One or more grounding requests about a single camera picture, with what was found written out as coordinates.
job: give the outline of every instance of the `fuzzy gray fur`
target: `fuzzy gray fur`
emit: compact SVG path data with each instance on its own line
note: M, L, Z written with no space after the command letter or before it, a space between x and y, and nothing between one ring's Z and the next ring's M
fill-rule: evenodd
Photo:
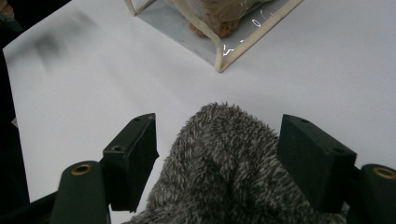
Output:
M204 106L173 144L147 209L128 223L345 223L311 208L276 146L274 131L239 107Z

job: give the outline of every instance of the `white table surface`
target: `white table surface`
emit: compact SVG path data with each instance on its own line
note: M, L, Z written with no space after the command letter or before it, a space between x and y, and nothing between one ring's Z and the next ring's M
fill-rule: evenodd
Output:
M177 133L213 102L277 131L283 114L309 119L356 151L358 167L395 168L395 21L392 0L305 0L219 74L123 1L73 0L4 48L31 200L55 191L69 165L99 161L130 119L154 112L161 157L142 211Z

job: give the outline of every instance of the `gray fuzzy fabric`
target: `gray fuzzy fabric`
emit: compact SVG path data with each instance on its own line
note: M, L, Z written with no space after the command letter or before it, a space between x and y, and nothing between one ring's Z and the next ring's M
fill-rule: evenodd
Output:
M237 106L204 106L181 130L133 223L345 223L320 214L276 159L277 136Z

